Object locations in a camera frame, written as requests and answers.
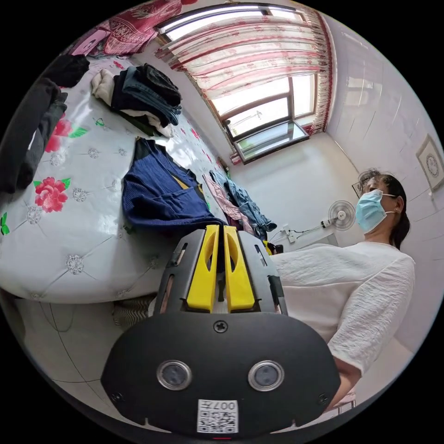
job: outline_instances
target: blue surgical mask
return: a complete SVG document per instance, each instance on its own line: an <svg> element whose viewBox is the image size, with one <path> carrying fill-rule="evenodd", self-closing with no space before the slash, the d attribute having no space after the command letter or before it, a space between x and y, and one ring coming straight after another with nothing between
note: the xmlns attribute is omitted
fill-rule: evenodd
<svg viewBox="0 0 444 444"><path fill-rule="evenodd" d="M393 194L384 194L381 190L373 190L363 194L356 205L356 221L365 234L375 229L388 213L395 213L384 210L381 205L383 196L396 197Z"/></svg>

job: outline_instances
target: striped cloth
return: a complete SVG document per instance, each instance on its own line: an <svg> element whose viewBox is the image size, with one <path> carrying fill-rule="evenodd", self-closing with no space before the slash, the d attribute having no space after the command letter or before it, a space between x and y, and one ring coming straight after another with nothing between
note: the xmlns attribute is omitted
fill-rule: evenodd
<svg viewBox="0 0 444 444"><path fill-rule="evenodd" d="M147 296L114 302L114 323L127 330L153 315L156 293Z"/></svg>

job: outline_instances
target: bed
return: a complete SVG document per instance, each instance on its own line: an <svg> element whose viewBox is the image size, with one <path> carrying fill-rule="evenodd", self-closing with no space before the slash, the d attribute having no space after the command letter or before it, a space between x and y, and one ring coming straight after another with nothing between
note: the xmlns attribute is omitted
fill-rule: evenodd
<svg viewBox="0 0 444 444"><path fill-rule="evenodd" d="M67 110L38 166L34 182L0 196L0 287L51 303L96 303L157 291L177 239L134 232L122 215L122 178L137 136L166 146L203 184L214 216L226 221L203 174L222 168L184 112L173 137L149 137L90 94L102 68L117 74L128 60L91 59L68 92Z"/></svg>

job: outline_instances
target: picture frame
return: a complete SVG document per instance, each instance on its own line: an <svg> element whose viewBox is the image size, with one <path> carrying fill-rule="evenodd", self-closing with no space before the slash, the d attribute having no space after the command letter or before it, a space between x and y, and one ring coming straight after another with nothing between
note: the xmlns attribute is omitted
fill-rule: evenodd
<svg viewBox="0 0 444 444"><path fill-rule="evenodd" d="M444 161L430 134L427 134L424 142L417 151L416 158L427 178L430 190L437 190L444 184Z"/></svg>
<svg viewBox="0 0 444 444"><path fill-rule="evenodd" d="M357 184L353 184L351 187L353 188L358 197L362 196L362 188L359 182Z"/></svg>

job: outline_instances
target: qr code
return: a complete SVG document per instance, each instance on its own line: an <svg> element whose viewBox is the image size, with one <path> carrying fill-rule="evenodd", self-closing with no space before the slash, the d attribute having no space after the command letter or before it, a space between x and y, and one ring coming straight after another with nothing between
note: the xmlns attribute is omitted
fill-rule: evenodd
<svg viewBox="0 0 444 444"><path fill-rule="evenodd" d="M237 433L236 401L199 400L197 431L201 433Z"/></svg>

